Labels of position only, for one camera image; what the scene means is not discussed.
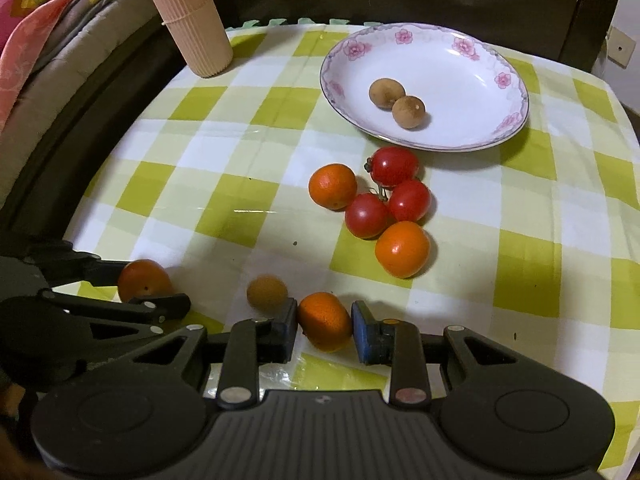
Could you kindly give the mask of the brown longan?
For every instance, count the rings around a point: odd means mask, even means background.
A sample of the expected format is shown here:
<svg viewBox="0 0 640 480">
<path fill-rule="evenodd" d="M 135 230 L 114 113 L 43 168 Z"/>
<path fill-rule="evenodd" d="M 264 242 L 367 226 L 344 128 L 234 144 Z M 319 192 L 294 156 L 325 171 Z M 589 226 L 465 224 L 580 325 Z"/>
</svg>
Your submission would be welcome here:
<svg viewBox="0 0 640 480">
<path fill-rule="evenodd" d="M 262 274 L 248 284 L 246 299 L 255 310 L 273 316 L 288 299 L 288 288 L 277 276 Z"/>
<path fill-rule="evenodd" d="M 398 126 L 411 130 L 424 123 L 426 110 L 424 103 L 416 96 L 403 96 L 394 103 L 392 115 Z"/>
<path fill-rule="evenodd" d="M 392 78 L 378 78 L 369 88 L 369 99 L 381 110 L 391 110 L 395 102 L 405 95 L 402 84 Z"/>
</svg>

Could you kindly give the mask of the large red tomato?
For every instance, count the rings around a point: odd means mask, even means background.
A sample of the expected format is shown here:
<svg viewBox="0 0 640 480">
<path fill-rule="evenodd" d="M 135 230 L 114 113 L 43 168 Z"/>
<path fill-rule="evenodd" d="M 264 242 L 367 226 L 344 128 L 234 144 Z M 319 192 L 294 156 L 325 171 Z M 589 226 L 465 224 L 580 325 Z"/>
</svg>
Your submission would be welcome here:
<svg viewBox="0 0 640 480">
<path fill-rule="evenodd" d="M 162 266 L 150 259 L 140 259 L 122 269 L 117 291 L 122 302 L 130 302 L 134 298 L 169 296 L 175 289 Z"/>
</svg>

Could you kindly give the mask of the orange kumquat cluster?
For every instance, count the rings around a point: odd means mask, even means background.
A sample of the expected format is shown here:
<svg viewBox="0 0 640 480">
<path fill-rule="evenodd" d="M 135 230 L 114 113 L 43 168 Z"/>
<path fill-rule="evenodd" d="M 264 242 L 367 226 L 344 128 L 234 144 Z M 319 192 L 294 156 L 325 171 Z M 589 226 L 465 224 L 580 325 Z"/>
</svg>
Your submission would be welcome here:
<svg viewBox="0 0 640 480">
<path fill-rule="evenodd" d="M 357 190 L 354 172 L 343 164 L 329 164 L 317 169 L 308 182 L 310 198 L 317 205 L 335 211 L 350 205 Z"/>
<path fill-rule="evenodd" d="M 374 253 L 378 263 L 394 278 L 411 278 L 430 258 L 431 241 L 424 229 L 411 221 L 396 222 L 378 238 Z"/>
</svg>

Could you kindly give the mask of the red cherry tomato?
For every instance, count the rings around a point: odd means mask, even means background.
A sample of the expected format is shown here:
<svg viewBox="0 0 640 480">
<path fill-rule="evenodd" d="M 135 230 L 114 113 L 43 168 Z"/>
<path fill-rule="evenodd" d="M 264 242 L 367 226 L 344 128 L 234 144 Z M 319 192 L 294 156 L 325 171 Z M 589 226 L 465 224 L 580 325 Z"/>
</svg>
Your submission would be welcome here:
<svg viewBox="0 0 640 480">
<path fill-rule="evenodd" d="M 345 209 L 345 223 L 353 236 L 368 240 L 380 235 L 390 222 L 386 205 L 371 193 L 358 194 Z"/>
<path fill-rule="evenodd" d="M 400 146 L 379 148 L 364 164 L 371 179 L 382 188 L 394 188 L 413 179 L 419 168 L 420 162 L 416 155 Z"/>
<path fill-rule="evenodd" d="M 388 209 L 396 221 L 418 222 L 431 206 L 431 192 L 419 180 L 407 180 L 394 188 Z"/>
</svg>

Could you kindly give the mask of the red cherry tomato top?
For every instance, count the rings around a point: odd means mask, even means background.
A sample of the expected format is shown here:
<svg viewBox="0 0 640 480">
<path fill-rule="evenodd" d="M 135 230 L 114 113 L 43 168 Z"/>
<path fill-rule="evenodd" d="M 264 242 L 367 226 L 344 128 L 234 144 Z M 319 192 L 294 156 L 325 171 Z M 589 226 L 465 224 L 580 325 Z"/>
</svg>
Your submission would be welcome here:
<svg viewBox="0 0 640 480">
<path fill-rule="evenodd" d="M 420 162 L 416 155 L 400 146 L 379 148 L 364 164 L 371 179 L 382 188 L 394 188 L 413 179 L 419 168 Z"/>
</svg>

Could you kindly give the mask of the grey quilted mattress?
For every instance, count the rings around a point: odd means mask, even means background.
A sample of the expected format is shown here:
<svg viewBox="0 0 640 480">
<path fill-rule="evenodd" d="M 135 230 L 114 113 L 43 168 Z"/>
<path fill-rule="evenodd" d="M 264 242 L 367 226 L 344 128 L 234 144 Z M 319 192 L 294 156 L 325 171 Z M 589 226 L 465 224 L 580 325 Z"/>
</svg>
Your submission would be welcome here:
<svg viewBox="0 0 640 480">
<path fill-rule="evenodd" d="M 76 205 L 183 65 L 152 0 L 67 3 L 1 122 L 2 222 Z"/>
</svg>

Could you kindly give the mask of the white floral plate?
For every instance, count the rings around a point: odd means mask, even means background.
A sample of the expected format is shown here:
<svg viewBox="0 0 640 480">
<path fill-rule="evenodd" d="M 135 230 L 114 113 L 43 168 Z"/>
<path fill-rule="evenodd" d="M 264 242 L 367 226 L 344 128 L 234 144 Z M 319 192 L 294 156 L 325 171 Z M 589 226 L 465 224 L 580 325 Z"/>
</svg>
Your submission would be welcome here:
<svg viewBox="0 0 640 480">
<path fill-rule="evenodd" d="M 371 101 L 370 85 L 380 78 L 423 102 L 420 126 L 401 128 Z M 320 87 L 337 114 L 363 132 L 432 152 L 492 148 L 517 134 L 529 112 L 524 80 L 494 47 L 420 23 L 373 26 L 343 39 L 322 62 Z"/>
</svg>

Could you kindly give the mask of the pink floral blanket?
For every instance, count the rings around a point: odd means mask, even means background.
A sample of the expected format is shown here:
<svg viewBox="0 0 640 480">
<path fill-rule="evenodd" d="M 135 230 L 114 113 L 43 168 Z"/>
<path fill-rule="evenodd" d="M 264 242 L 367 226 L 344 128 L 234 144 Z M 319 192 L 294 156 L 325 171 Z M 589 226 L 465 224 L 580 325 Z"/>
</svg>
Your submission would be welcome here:
<svg viewBox="0 0 640 480">
<path fill-rule="evenodd" d="M 6 122 L 67 3 L 1 0 L 1 121 Z"/>
</svg>

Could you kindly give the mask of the pink ribbed cylinder container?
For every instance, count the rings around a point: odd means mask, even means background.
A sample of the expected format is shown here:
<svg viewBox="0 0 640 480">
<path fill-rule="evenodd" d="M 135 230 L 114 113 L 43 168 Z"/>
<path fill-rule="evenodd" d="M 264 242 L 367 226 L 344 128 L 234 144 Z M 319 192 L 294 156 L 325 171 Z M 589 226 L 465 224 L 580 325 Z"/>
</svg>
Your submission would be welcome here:
<svg viewBox="0 0 640 480">
<path fill-rule="evenodd" d="M 214 0 L 153 0 L 186 65 L 202 78 L 231 63 L 233 51 Z"/>
</svg>

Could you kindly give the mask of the green foam mat edge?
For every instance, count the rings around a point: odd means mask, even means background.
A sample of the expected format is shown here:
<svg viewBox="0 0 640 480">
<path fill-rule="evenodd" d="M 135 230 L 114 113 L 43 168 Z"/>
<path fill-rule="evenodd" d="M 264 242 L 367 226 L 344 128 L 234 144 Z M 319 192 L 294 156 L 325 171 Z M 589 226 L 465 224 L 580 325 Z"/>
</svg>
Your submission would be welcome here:
<svg viewBox="0 0 640 480">
<path fill-rule="evenodd" d="M 312 18 L 305 18 L 302 16 L 301 18 L 262 18 L 261 20 L 247 20 L 243 22 L 242 25 L 236 27 L 227 27 L 226 30 L 235 30 L 235 29 L 248 29 L 262 26 L 283 26 L 283 25 L 315 25 L 315 24 L 325 24 L 325 25 L 362 25 L 362 26 L 378 26 L 382 25 L 383 22 L 380 21 L 354 21 L 348 20 L 347 18 L 329 18 L 326 21 L 317 21 Z"/>
</svg>

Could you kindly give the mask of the wall socket plate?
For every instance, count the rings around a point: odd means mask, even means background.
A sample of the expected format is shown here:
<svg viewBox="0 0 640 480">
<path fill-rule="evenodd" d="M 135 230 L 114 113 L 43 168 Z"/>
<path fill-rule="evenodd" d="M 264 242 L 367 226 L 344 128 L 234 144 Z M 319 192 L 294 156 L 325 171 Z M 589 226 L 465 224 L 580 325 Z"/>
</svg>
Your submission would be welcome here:
<svg viewBox="0 0 640 480">
<path fill-rule="evenodd" d="M 634 54 L 637 43 L 615 26 L 608 29 L 606 55 L 617 66 L 626 68 Z"/>
</svg>

